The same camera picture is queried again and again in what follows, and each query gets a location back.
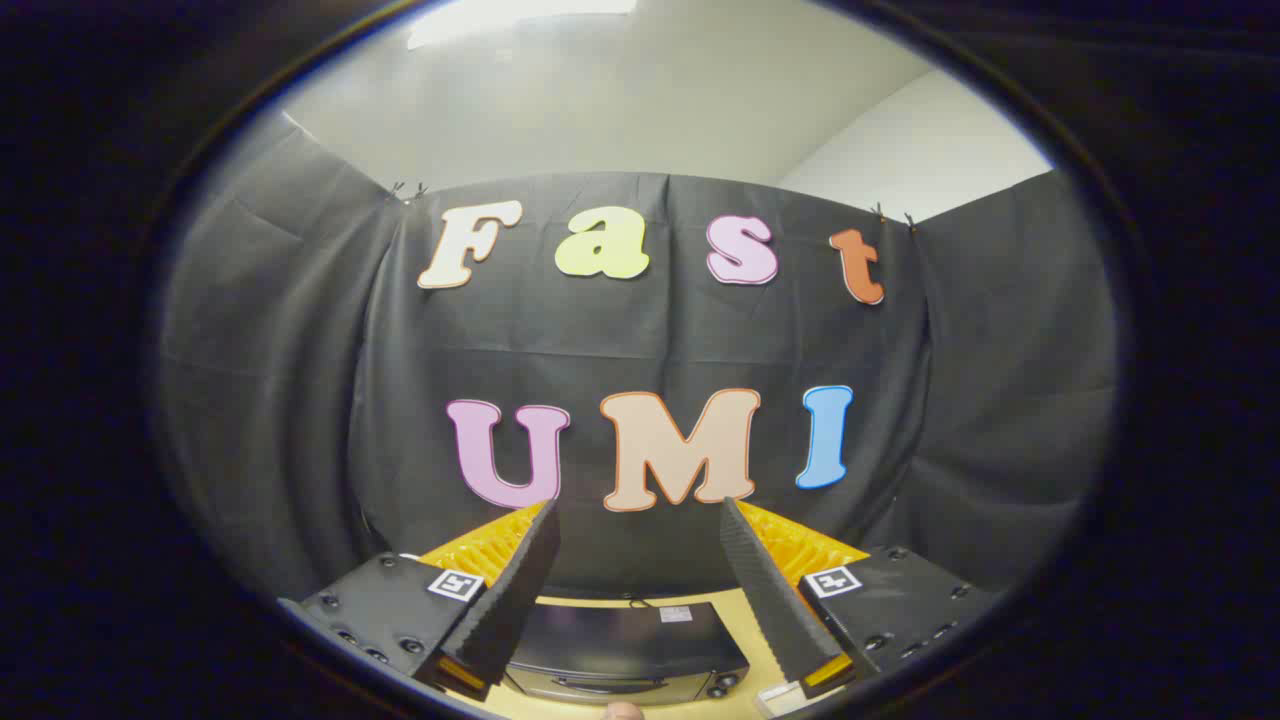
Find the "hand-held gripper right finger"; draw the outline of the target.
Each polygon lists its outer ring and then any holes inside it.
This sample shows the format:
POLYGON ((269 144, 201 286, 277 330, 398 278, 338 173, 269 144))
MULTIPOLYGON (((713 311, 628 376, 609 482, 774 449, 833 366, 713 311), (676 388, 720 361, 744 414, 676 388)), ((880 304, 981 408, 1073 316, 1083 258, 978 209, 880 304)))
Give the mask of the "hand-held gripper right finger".
POLYGON ((736 498, 719 538, 785 680, 808 698, 927 657, 1000 597, 902 546, 856 550, 736 498))

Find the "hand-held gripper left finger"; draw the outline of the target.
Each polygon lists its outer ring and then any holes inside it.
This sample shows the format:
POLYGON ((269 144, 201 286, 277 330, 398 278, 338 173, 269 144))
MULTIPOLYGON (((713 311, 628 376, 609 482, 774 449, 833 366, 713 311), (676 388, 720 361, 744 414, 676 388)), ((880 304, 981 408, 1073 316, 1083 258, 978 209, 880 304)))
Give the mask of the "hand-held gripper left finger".
POLYGON ((279 607, 402 683, 484 701, 500 684, 561 546, 556 500, 424 556, 379 553, 279 607))

